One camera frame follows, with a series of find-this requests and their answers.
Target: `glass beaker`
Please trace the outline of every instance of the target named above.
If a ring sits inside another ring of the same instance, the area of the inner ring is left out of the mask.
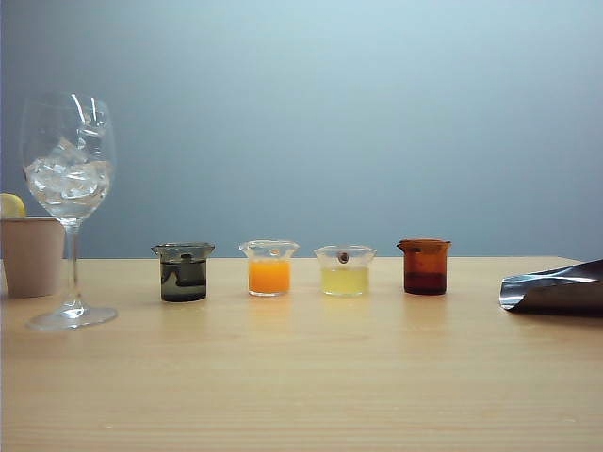
[[[289,291],[289,258],[300,247],[291,240],[250,240],[238,248],[249,258],[249,293],[274,297]]]
[[[355,296],[368,291],[368,264],[375,251],[364,245],[329,245],[314,250],[321,289],[327,295]]]
[[[407,238],[396,245],[404,252],[404,291],[417,295],[446,293],[449,240]]]
[[[207,294],[206,260],[214,248],[214,244],[207,242],[174,242],[152,247],[161,265],[161,299],[204,299]]]

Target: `liquid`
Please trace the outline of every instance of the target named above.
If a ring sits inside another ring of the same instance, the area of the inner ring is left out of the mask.
[[[442,295],[446,293],[446,274],[404,273],[404,290],[409,294]]]
[[[86,218],[105,198],[111,164],[106,161],[63,167],[38,159],[25,169],[29,191],[57,218]]]
[[[165,301],[204,299],[207,293],[206,261],[161,263],[161,298]]]
[[[281,295],[289,290],[289,261],[280,259],[249,261],[249,293]]]
[[[323,268],[322,292],[329,295],[360,295],[368,291],[368,268]]]

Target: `dark liquid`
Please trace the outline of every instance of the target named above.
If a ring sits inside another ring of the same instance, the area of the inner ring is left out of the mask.
[[[404,273],[404,290],[409,294],[442,295],[446,293],[446,275],[442,273]]]
[[[161,263],[161,298],[165,301],[204,299],[207,293],[205,262]]]

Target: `glass stem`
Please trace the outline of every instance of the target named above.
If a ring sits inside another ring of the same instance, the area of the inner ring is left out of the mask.
[[[79,236],[80,224],[80,220],[63,222],[63,227],[65,228],[65,242],[67,245],[67,258],[69,259],[67,265],[67,298],[65,298],[63,304],[68,306],[69,309],[82,309],[86,307],[82,300],[82,295],[79,292],[77,276],[77,239]]]

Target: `paper cup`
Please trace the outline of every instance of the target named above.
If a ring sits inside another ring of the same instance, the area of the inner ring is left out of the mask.
[[[64,229],[55,218],[2,218],[2,259],[11,297],[56,293],[64,241]]]

